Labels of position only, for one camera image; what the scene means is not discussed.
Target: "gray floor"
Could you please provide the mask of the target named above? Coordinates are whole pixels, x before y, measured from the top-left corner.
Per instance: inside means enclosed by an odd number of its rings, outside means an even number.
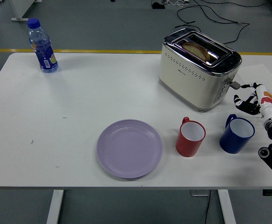
[[[250,23],[229,47],[238,52],[272,53],[271,4],[251,8],[197,2],[211,6],[224,18]],[[257,5],[267,1],[234,2]],[[170,5],[152,10],[150,4],[150,0],[43,0],[33,4],[25,16],[40,19],[54,49],[161,50],[163,38],[183,24],[176,15],[180,8]],[[203,33],[223,43],[235,40],[243,27],[214,23],[198,7],[182,10],[180,16],[195,20]],[[0,4],[0,49],[30,49],[26,23],[11,22],[12,17],[6,0]],[[0,70],[10,54],[0,52]],[[213,192],[208,224],[222,223],[218,196]],[[0,224],[46,223],[51,196],[51,190],[0,189]],[[272,196],[263,197],[261,190],[231,190],[230,197],[238,224],[272,223]],[[59,223],[202,224],[207,204],[207,197],[194,198],[189,190],[70,190],[64,195]]]

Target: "plastic bottle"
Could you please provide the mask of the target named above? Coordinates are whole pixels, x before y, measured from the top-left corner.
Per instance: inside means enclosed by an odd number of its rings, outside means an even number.
[[[37,18],[27,21],[29,27],[29,41],[38,58],[40,68],[45,73],[51,73],[58,69],[58,62],[54,56],[49,35]]]

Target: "bread slice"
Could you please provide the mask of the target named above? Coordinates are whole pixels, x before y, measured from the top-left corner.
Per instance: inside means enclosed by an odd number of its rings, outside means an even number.
[[[183,49],[189,51],[190,53],[192,53],[193,55],[202,59],[205,62],[208,62],[210,60],[207,50],[197,43],[186,42],[182,44],[181,46]]]

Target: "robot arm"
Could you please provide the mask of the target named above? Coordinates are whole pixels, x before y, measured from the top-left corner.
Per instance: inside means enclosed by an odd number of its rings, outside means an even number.
[[[236,108],[251,115],[261,113],[262,118],[265,119],[264,128],[268,137],[272,140],[272,93],[264,85],[257,83],[242,85],[241,88],[254,88],[255,91],[246,101],[235,95],[234,104]]]
[[[234,104],[237,109],[251,115],[261,113],[264,121],[264,128],[268,137],[272,140],[272,93],[270,93],[262,84],[242,85],[241,88],[254,88],[255,91],[250,97],[243,101],[238,95],[234,96]],[[258,151],[259,157],[272,169],[272,144],[268,147],[262,147]]]

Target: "toaster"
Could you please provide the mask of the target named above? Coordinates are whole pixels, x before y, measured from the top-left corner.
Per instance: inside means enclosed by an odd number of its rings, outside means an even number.
[[[209,60],[183,48],[188,42],[200,45]],[[234,50],[201,32],[184,28],[165,37],[159,78],[194,108],[207,111],[224,99],[241,62]]]

